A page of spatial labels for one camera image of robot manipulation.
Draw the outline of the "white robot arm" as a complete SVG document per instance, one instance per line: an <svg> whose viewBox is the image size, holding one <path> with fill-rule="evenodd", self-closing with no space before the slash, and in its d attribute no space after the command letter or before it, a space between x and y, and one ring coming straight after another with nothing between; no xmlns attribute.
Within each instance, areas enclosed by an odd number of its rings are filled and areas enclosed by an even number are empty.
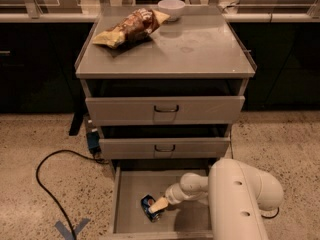
<svg viewBox="0 0 320 240"><path fill-rule="evenodd" d="M279 208L284 191L272 174L235 159L221 159L207 176L184 174L147 212L203 198L208 200L213 240L269 240L261 213Z"/></svg>

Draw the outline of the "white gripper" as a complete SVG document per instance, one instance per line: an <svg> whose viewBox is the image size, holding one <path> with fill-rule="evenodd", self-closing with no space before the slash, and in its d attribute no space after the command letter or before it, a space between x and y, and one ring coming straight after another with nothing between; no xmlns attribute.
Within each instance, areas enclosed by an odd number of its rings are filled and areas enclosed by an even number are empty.
<svg viewBox="0 0 320 240"><path fill-rule="evenodd" d="M177 205L186 200L186 195L182 191L180 185L175 183L167 188L165 191L165 197L160 197L149 208L150 213L156 213L162 209L165 209L169 204Z"/></svg>

